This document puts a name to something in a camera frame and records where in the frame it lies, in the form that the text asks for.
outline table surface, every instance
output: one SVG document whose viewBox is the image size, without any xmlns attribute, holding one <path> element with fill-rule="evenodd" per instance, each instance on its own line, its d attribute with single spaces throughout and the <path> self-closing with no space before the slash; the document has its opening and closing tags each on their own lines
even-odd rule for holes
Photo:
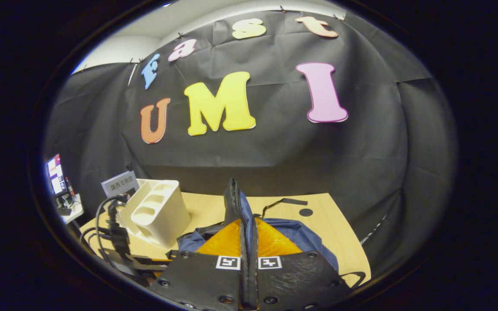
<svg viewBox="0 0 498 311">
<path fill-rule="evenodd" d="M 75 220 L 76 218 L 80 217 L 83 214 L 82 200 L 80 198 L 80 194 L 76 193 L 73 198 L 74 202 L 71 206 L 71 209 L 73 209 L 73 211 L 68 216 L 61 215 L 61 218 L 63 219 L 65 225 L 68 225 L 71 221 Z"/>
<path fill-rule="evenodd" d="M 206 195 L 194 193 L 182 193 L 185 206 L 191 217 L 190 224 L 184 230 L 193 232 L 195 228 L 205 227 L 216 224 L 224 220 L 224 199 L 221 195 Z M 261 214 L 262 209 L 282 199 L 283 197 L 247 197 L 249 205 L 255 214 Z M 288 198 L 308 201 L 307 206 L 294 205 L 289 203 L 279 203 L 274 207 L 266 210 L 266 218 L 281 218 L 298 220 L 310 228 L 313 232 L 322 238 L 322 243 L 334 253 L 338 259 L 339 274 L 350 272 L 365 272 L 364 282 L 370 280 L 370 265 L 366 254 L 362 249 L 358 238 L 354 234 L 351 226 L 335 204 L 334 200 L 328 193 L 297 195 Z M 313 214 L 310 216 L 299 215 L 299 210 L 306 208 L 311 209 Z M 107 213 L 104 212 L 99 217 L 99 226 L 106 228 L 105 221 L 108 219 Z M 83 225 L 81 232 L 85 229 L 95 226 L 95 219 Z M 104 248 L 113 248 L 110 241 L 101 240 Z M 93 250 L 99 249 L 97 239 L 94 237 L 89 242 Z M 172 246 L 172 250 L 177 250 L 178 244 Z M 166 252 L 169 249 L 160 248 L 154 244 L 146 242 L 141 238 L 130 235 L 130 252 L 137 256 L 147 256 L 155 259 L 166 259 Z M 348 275 L 343 277 L 349 286 L 354 285 L 359 277 Z"/>
</svg>

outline white plastic holder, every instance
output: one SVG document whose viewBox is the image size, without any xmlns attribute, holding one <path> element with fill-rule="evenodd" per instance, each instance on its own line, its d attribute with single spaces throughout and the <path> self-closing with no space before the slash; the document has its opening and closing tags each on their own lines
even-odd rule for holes
<svg viewBox="0 0 498 311">
<path fill-rule="evenodd" d="M 178 181 L 146 181 L 120 212 L 129 233 L 167 249 L 190 220 Z"/>
</svg>

